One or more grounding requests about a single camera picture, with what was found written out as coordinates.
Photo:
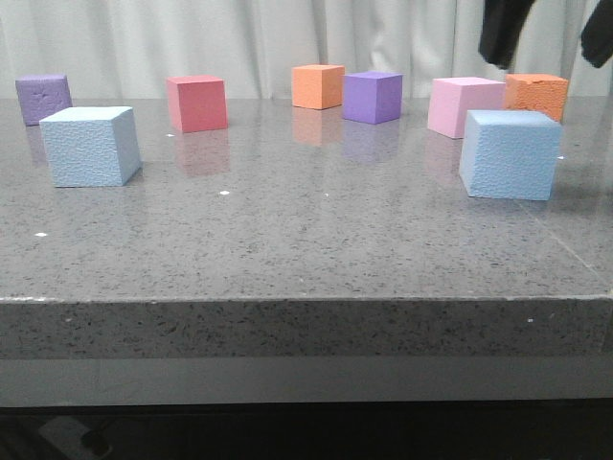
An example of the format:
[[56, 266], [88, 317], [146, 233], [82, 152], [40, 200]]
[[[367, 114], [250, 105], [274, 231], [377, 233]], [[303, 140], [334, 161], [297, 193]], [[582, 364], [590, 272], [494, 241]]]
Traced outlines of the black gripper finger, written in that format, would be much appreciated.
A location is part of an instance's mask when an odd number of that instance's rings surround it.
[[595, 68], [612, 57], [612, 7], [612, 0], [600, 0], [580, 35], [581, 54]]
[[478, 51], [484, 60], [508, 70], [534, 0], [486, 0]]

